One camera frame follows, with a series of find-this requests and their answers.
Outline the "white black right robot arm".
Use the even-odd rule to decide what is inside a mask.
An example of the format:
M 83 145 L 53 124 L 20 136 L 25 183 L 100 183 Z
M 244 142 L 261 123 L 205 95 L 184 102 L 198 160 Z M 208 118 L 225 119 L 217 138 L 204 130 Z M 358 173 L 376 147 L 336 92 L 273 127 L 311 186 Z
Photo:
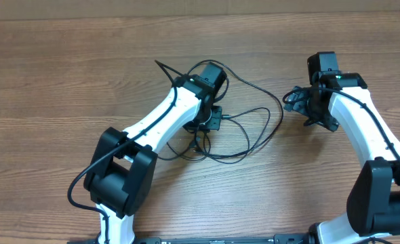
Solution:
M 372 102 L 358 73 L 316 72 L 310 87 L 295 87 L 283 97 L 285 109 L 335 131 L 342 127 L 361 165 L 346 201 L 346 211 L 314 224 L 307 243 L 383 242 L 400 235 L 400 141 Z

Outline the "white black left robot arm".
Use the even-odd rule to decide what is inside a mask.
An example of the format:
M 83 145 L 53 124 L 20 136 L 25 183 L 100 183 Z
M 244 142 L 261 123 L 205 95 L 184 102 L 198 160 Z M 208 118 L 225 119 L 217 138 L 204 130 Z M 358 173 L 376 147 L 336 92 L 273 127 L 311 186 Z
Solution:
M 209 123 L 226 75 L 177 77 L 164 100 L 135 125 L 108 128 L 96 146 L 83 186 L 100 214 L 96 243 L 133 243 L 134 214 L 151 189 L 159 151 L 182 127 Z

